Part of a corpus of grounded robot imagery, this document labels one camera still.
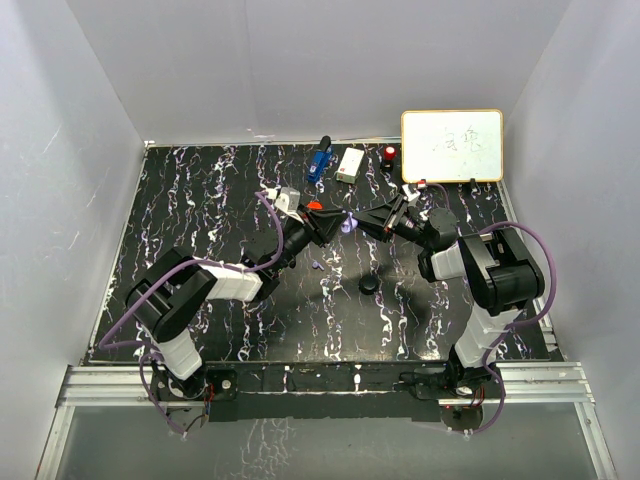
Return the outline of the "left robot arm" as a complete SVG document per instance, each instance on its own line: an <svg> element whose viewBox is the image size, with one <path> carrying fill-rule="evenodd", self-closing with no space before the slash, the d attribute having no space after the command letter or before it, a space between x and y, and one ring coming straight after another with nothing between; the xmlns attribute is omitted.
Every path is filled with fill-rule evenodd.
<svg viewBox="0 0 640 480"><path fill-rule="evenodd" d="M168 371L171 385L186 399L200 396L206 387L206 367L188 326L210 300L259 303L280 284L279 276L296 265L296 256L313 243L326 246L347 213L339 209L312 210L300 205L278 233L260 229L248 239L239 264L228 268L195 264L194 257L174 247L163 254L134 284L127 297L133 318L148 333Z"/></svg>

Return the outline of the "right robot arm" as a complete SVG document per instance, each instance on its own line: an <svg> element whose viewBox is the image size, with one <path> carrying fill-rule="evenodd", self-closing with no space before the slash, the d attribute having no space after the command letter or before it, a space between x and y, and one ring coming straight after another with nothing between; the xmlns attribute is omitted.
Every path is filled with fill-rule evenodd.
<svg viewBox="0 0 640 480"><path fill-rule="evenodd" d="M448 391L466 397L493 377L496 349L527 304L545 290L545 279L512 227L491 233L458 234L457 218L447 208L422 217L405 195L353 215L357 227L378 241L399 236L419 247L421 276L433 283L464 279L472 308L466 327L442 367L403 373L415 389Z"/></svg>

